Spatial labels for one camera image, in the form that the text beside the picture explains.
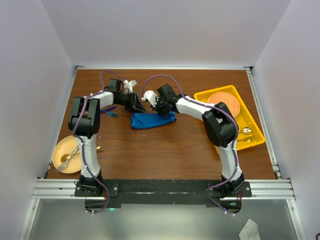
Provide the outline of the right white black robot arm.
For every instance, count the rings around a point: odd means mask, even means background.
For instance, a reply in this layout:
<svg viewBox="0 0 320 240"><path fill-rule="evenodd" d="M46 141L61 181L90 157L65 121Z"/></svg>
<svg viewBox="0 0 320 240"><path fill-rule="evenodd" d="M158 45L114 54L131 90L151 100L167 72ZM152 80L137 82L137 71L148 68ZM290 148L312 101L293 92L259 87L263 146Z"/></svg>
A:
<svg viewBox="0 0 320 240"><path fill-rule="evenodd" d="M223 102L200 102L182 93L177 95L168 84L157 91L158 93L146 91L142 101L149 102L151 108L159 115L167 117L169 113L175 112L203 122L208 139L219 151L222 183L217 186L222 188L227 196L235 196L241 190L245 178L237 154L239 127L227 105Z"/></svg>

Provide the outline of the purple plastic knife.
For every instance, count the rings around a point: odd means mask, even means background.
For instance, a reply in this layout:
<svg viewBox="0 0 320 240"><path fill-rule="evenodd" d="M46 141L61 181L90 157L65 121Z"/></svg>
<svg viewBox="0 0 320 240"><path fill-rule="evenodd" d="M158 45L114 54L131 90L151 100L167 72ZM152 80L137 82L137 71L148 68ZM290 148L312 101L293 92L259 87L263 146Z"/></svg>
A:
<svg viewBox="0 0 320 240"><path fill-rule="evenodd" d="M104 109L101 109L100 110L100 113L103 114L103 113L109 113L111 111L113 111L117 106L111 106L111 107L108 107L108 108L104 108Z"/></svg>

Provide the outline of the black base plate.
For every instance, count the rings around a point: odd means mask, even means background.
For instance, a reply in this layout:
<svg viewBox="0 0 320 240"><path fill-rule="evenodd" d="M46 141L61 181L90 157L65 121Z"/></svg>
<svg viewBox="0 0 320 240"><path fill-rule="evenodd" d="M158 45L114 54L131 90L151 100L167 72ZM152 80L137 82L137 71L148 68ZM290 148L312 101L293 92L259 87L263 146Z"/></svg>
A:
<svg viewBox="0 0 320 240"><path fill-rule="evenodd" d="M90 189L77 182L76 197L85 199L88 210L121 208L123 205L205 205L213 208L219 203L224 209L237 213L242 200L252 197L251 185L243 182L237 189L229 190L227 185L215 187L219 180L190 179L105 179L108 193L98 187Z"/></svg>

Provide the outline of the aluminium right rail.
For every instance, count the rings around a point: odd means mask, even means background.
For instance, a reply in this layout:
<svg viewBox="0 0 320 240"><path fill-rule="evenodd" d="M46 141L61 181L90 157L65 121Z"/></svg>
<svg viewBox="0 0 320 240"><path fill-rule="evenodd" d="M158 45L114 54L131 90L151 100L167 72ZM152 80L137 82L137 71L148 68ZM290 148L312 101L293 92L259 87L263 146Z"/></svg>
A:
<svg viewBox="0 0 320 240"><path fill-rule="evenodd" d="M263 135L264 135L264 138L265 138L265 143L266 143L266 146L267 146L268 154L269 154L269 157L270 157L271 165L272 165L272 168L273 168L273 172L275 174L275 178L277 180L281 180L282 179L282 174L281 174L281 171L280 171L280 168L279 168L279 164L278 164L275 152L274 152L274 148L273 148L273 145L272 145L272 142L271 142L270 134L269 134L268 127L267 127L267 124L266 124L266 120L265 120L265 116L264 116L263 109L262 109L262 106L261 106L261 103L260 103L260 99L259 99L259 96L258 96L258 92L257 92L257 89L256 89L255 81L254 81L253 74L252 74L252 69L253 68L252 67L244 67L243 69L246 71L246 74L247 74L247 77L248 77L248 81L249 81L250 88L251 88L251 91L252 91L252 95L253 95L253 98L254 98L254 102L255 102L255 105L256 105L257 113L258 113L259 120L260 120L260 123L261 123Z"/></svg>

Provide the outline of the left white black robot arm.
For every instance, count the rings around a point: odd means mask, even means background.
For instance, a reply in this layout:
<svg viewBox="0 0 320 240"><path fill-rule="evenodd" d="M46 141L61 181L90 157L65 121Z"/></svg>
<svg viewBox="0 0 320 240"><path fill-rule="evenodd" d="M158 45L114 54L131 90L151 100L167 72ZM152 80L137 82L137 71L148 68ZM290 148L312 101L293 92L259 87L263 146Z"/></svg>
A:
<svg viewBox="0 0 320 240"><path fill-rule="evenodd" d="M81 157L78 188L92 196L106 189L98 163L96 140L101 124L101 110L112 105L124 106L131 113L143 113L144 107L134 91L135 80L110 79L102 90L72 100L68 128L76 138Z"/></svg>

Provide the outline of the aluminium front rail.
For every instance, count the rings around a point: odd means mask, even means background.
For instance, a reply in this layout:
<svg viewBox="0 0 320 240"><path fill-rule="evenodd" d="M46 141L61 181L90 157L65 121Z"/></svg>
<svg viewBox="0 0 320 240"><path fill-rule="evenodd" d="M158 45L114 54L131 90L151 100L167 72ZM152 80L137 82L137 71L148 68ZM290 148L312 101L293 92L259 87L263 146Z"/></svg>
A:
<svg viewBox="0 0 320 240"><path fill-rule="evenodd" d="M294 200L295 194L290 180L249 180L252 199ZM74 179L38 179L33 189L35 199L70 199L75 197Z"/></svg>

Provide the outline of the yellow plastic tray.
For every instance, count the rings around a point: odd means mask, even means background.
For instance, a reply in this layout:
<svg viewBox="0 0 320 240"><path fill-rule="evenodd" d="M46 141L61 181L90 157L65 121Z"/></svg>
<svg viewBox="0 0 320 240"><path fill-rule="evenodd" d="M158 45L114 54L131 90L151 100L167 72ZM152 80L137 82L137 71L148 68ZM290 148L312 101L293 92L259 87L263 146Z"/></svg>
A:
<svg viewBox="0 0 320 240"><path fill-rule="evenodd" d="M245 127L251 128L252 132L249 135L239 134L237 140L243 139L245 137L254 136L255 140L251 142L237 141L237 150L244 150L248 148L252 148L258 145L261 145L265 142L265 137L262 131L259 129L257 123L252 117L250 111L239 95L238 91L233 85L227 85L223 87L218 87L210 90L196 92L193 96L196 100L207 103L208 98L217 92L226 92L232 94L240 103L240 113L235 118L236 123L239 126L239 130L242 130Z"/></svg>

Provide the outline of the blue cloth napkin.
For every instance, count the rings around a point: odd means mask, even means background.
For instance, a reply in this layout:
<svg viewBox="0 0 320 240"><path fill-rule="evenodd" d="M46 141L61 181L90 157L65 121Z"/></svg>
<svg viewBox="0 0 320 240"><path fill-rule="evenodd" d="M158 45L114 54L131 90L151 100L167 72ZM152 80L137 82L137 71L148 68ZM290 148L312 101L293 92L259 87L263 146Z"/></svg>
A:
<svg viewBox="0 0 320 240"><path fill-rule="evenodd" d="M176 121L176 114L171 111L169 116L164 117L158 113L133 113L130 118L131 128L144 130L161 127Z"/></svg>

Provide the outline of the gold utensil on plate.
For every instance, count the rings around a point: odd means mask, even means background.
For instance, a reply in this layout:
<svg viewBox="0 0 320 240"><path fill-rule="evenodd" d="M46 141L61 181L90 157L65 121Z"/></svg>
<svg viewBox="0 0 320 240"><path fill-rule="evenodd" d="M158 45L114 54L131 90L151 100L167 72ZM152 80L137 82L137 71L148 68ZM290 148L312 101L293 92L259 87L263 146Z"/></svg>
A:
<svg viewBox="0 0 320 240"><path fill-rule="evenodd" d="M70 156L70 155L69 155L68 153L67 153L67 154L64 154L64 155L60 158L60 162L61 162L61 163L64 163L64 162L69 158L69 156Z"/></svg>

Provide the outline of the white crumpled paper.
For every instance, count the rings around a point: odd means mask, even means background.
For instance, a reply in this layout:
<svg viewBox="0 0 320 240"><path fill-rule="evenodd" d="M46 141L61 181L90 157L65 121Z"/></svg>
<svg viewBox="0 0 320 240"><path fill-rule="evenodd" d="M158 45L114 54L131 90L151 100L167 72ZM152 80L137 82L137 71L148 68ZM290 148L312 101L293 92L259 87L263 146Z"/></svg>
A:
<svg viewBox="0 0 320 240"><path fill-rule="evenodd" d="M260 240L258 225L251 219L247 221L239 233L240 240Z"/></svg>

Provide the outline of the aluminium rail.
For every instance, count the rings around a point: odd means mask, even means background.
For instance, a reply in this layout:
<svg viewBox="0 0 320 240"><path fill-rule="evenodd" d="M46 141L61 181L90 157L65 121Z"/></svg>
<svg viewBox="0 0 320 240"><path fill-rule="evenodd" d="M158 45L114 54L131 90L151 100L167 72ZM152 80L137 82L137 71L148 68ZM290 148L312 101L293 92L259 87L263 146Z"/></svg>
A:
<svg viewBox="0 0 320 240"><path fill-rule="evenodd" d="M249 81L250 88L251 88L251 91L252 91L252 95L253 95L253 98L254 98L254 102L255 102L255 105L256 105L257 113L258 113L259 120L260 120L260 123L261 123L263 135L264 135L264 138L265 138L265 143L266 143L266 146L267 146L268 154L269 154L269 157L270 157L271 165L272 165L272 168L273 168L273 172L275 174L275 178L277 180L281 180L282 179L282 174L281 174L281 171L280 171L280 168L279 168L279 164L278 164L275 152L274 152L274 148L273 148L273 145L272 145L272 142L271 142L270 134L269 134L268 127L267 127L267 124L266 124L266 120L265 120L265 116L264 116L263 109L262 109L262 106L261 106L261 103L260 103L260 99L259 99L259 96L258 96L258 92L257 92L257 89L256 89L255 81L254 81L253 74L252 74L252 69L253 68L252 67L244 67L243 69L246 71L246 74L247 74L247 77L248 77L248 81Z"/></svg>
<svg viewBox="0 0 320 240"><path fill-rule="evenodd" d="M295 194L290 180L249 180L252 199L294 200ZM74 179L38 179L33 189L35 199L70 199L75 197Z"/></svg>

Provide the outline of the gold spoon in tray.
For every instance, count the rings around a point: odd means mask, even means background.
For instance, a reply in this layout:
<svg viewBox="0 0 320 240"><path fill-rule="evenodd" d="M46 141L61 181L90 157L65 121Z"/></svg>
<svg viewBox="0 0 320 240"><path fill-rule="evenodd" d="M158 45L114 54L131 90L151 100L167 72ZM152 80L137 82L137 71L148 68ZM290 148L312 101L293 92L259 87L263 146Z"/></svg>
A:
<svg viewBox="0 0 320 240"><path fill-rule="evenodd" d="M239 131L239 134L250 135L252 133L252 129L250 127L244 127Z"/></svg>

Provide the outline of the blue plastic fork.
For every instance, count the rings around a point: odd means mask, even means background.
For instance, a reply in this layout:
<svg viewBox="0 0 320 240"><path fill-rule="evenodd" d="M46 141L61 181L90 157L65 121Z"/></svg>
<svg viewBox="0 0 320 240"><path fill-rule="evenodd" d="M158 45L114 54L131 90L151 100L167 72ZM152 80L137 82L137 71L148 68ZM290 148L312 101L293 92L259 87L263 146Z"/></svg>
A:
<svg viewBox="0 0 320 240"><path fill-rule="evenodd" d="M113 117L113 118L114 118L114 117L117 117L117 115L118 115L117 113L108 112L108 111L106 111L105 113L106 113L107 115L109 115L110 117Z"/></svg>

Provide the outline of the orange woven coaster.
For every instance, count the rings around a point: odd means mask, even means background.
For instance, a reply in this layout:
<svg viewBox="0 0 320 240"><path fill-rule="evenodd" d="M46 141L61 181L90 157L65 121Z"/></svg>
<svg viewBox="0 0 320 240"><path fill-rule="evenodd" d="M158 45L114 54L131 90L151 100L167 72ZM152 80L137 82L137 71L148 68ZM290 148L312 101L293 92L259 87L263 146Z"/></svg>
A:
<svg viewBox="0 0 320 240"><path fill-rule="evenodd" d="M234 118L236 118L239 115L241 105L235 96L233 96L230 93L220 91L212 94L207 100L207 103L209 104L218 104L220 102L226 104Z"/></svg>

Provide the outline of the gold fork in tray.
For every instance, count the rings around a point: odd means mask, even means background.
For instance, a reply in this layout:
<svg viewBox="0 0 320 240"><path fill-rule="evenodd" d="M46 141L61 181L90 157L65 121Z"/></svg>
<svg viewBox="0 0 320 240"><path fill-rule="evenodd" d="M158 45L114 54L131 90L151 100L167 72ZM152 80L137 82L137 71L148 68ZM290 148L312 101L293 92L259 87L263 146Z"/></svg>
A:
<svg viewBox="0 0 320 240"><path fill-rule="evenodd" d="M242 138L242 139L238 139L237 141L238 142L246 142L246 143L249 143L249 142L252 142L255 140L255 137L254 136L248 136L248 137L245 137L245 138Z"/></svg>

